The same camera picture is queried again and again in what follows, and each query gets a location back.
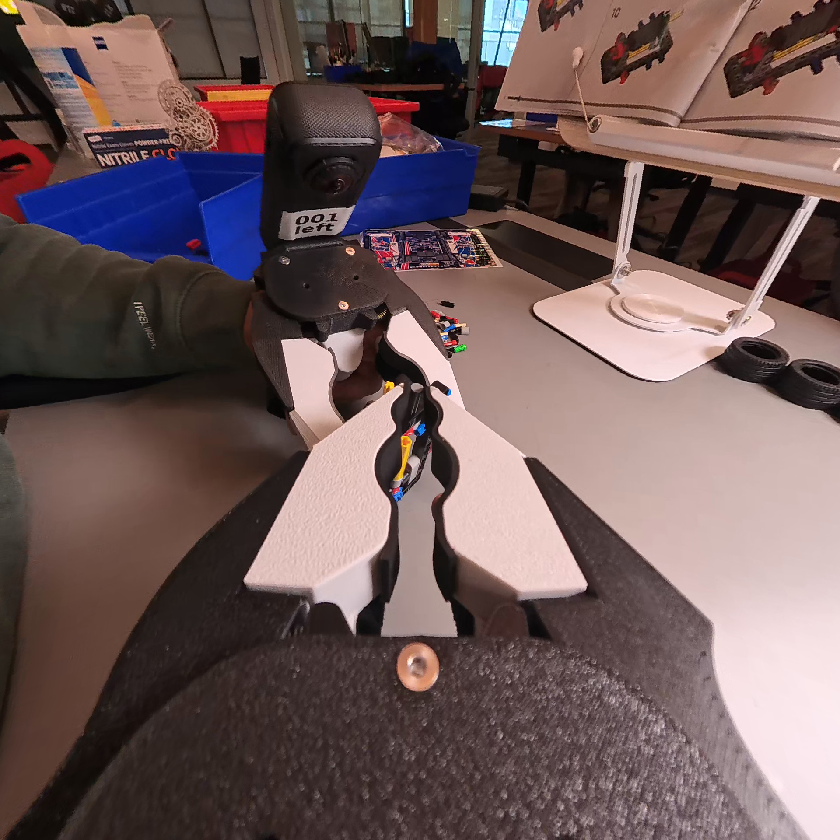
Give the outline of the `black frame lego assembly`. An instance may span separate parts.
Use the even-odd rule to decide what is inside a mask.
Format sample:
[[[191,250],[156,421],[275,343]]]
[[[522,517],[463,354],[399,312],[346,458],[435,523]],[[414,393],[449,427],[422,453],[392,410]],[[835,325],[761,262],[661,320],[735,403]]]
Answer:
[[[435,447],[442,440],[442,401],[453,395],[449,381],[422,384],[403,376],[372,403],[385,412],[386,436],[374,467],[392,508],[415,486],[425,467],[433,464]]]

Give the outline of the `white gear model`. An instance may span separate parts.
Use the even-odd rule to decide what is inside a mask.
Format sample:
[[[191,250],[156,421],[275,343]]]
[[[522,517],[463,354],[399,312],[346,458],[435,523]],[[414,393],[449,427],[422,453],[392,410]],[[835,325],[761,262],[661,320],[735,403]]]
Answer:
[[[214,117],[200,107],[190,89],[174,79],[162,80],[157,96],[170,141],[181,152],[215,151],[219,139]]]

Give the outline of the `red plastic bin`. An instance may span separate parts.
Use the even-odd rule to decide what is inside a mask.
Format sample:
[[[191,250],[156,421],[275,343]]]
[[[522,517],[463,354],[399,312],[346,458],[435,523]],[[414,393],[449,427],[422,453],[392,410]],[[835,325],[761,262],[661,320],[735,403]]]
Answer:
[[[217,124],[216,151],[259,154],[264,150],[267,101],[271,85],[201,86],[198,105]]]

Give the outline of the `lego sticker sheet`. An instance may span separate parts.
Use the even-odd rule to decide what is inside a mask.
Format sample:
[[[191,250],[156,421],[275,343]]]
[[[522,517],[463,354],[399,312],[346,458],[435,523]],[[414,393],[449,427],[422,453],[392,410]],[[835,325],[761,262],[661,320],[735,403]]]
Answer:
[[[501,261],[476,228],[365,230],[361,244],[393,271],[498,268]]]

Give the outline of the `person's left forearm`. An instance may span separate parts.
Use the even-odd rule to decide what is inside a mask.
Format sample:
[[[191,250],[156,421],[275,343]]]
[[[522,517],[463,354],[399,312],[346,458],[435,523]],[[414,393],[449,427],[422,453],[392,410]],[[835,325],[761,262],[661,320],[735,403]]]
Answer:
[[[133,259],[1,217],[1,374],[74,379],[249,370],[251,283]]]

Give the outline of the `white book stand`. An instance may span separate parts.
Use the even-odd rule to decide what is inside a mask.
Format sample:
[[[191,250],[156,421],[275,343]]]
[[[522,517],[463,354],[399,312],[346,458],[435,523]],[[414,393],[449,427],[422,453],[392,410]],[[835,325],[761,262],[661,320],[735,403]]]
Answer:
[[[579,45],[570,54],[584,137],[626,160],[612,271],[588,286],[538,301],[533,314],[619,371],[668,382],[717,358],[736,338],[759,337],[774,327],[760,307],[819,202],[838,198],[838,149],[589,115],[579,75],[584,56]],[[746,302],[662,270],[632,267],[647,162],[711,177],[751,175],[776,188],[799,184],[801,204]]]

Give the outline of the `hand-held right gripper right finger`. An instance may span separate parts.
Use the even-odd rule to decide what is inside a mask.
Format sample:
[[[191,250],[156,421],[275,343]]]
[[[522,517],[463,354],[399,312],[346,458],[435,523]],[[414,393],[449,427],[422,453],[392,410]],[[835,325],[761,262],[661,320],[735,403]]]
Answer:
[[[525,455],[441,392],[433,472],[445,583],[461,603],[525,602],[583,593],[586,580]]]

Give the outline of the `red round object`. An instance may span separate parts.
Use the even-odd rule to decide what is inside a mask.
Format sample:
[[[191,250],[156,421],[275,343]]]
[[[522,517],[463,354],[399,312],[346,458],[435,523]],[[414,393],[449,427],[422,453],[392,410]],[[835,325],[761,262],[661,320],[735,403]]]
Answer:
[[[44,152],[29,143],[1,140],[1,214],[26,223],[17,197],[45,186],[54,166]]]

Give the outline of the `lego instruction booklet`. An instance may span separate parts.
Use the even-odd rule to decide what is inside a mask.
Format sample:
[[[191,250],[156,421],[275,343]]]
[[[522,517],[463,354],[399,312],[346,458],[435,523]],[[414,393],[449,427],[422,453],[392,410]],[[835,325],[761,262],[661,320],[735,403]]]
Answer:
[[[838,140],[838,1],[531,2],[505,112]]]

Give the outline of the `blue plastic bin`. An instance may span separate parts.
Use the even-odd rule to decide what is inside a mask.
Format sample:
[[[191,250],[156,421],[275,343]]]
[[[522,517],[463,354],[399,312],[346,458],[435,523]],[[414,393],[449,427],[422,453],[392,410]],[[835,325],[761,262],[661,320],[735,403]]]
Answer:
[[[480,148],[443,138],[439,142],[442,148],[436,152],[381,157],[343,235],[466,214]]]
[[[250,280],[259,235],[261,154],[181,153],[21,195],[31,224],[154,262],[181,256]]]

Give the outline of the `clear bag of parts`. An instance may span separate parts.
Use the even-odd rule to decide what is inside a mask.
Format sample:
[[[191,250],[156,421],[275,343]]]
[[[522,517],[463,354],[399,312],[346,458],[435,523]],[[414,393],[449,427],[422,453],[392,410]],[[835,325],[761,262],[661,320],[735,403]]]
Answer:
[[[380,158],[432,154],[444,149],[432,134],[402,119],[401,114],[387,112],[378,117],[381,129]]]

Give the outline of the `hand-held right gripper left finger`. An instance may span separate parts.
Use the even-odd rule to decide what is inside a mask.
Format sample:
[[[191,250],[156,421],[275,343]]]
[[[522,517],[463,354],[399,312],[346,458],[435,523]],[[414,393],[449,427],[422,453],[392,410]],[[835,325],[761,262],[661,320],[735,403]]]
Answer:
[[[356,631],[384,587],[374,568],[390,535],[392,499],[375,460],[396,432],[401,396],[396,385],[314,445],[245,574],[249,590],[336,605]]]

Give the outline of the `person's left hand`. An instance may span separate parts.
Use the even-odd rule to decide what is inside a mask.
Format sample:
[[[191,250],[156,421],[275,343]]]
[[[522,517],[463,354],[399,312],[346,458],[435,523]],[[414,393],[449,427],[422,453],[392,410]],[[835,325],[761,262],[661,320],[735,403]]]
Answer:
[[[339,341],[339,349],[349,352],[347,358],[341,360],[338,360],[332,347],[320,343],[332,351],[337,365],[332,385],[335,405],[349,404],[381,390],[382,376],[376,366],[376,356],[383,334],[384,328],[380,323],[368,330],[352,329],[334,334],[333,337]],[[298,322],[281,316],[264,292],[256,292],[246,316],[245,339],[272,389],[272,399],[282,406],[286,414],[292,408],[291,389],[280,343],[299,338],[316,341],[304,334]]]

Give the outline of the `pile of small lego pins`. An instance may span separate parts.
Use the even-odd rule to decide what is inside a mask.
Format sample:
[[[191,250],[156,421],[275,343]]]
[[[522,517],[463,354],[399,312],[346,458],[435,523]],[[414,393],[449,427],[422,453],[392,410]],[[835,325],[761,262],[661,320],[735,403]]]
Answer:
[[[469,335],[469,326],[459,321],[447,311],[430,310],[430,316],[440,338],[444,352],[449,359],[467,350],[465,339]]]

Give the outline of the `black rubber lego tire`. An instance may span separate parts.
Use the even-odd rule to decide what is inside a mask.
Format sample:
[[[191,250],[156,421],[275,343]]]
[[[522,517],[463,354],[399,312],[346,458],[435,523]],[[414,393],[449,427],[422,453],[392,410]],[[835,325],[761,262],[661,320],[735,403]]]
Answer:
[[[787,402],[803,408],[830,412],[839,406],[839,368],[821,360],[792,360],[774,387]]]
[[[717,366],[730,377],[754,384],[769,384],[791,362],[786,350],[761,338],[740,337],[716,358]]]

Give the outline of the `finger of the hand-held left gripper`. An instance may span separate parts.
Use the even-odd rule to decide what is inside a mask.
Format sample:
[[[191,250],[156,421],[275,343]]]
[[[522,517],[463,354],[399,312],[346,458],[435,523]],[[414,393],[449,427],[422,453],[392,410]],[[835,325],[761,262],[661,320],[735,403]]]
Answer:
[[[291,393],[290,423],[307,449],[312,449],[343,424],[332,394],[335,357],[311,339],[284,339],[280,347]]]
[[[408,311],[391,315],[385,330],[385,356],[389,364],[409,376],[412,382],[424,386],[440,385],[444,393],[461,408],[465,408],[455,373],[446,349],[436,329],[434,336]]]

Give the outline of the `white and blue cardboard box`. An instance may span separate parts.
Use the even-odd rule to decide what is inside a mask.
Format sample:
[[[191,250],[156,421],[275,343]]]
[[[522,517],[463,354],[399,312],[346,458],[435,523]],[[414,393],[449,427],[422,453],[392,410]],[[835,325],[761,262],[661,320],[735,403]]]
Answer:
[[[18,8],[17,32],[71,132],[169,122],[159,89],[177,74],[151,17],[69,26],[38,3]]]

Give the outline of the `blue white glove box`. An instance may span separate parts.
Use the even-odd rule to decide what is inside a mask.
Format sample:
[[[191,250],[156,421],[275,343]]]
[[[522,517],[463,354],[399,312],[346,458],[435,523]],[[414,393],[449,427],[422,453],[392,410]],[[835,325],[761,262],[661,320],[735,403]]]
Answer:
[[[178,153],[170,131],[162,124],[134,124],[84,129],[87,156],[103,170],[153,158],[173,161]]]

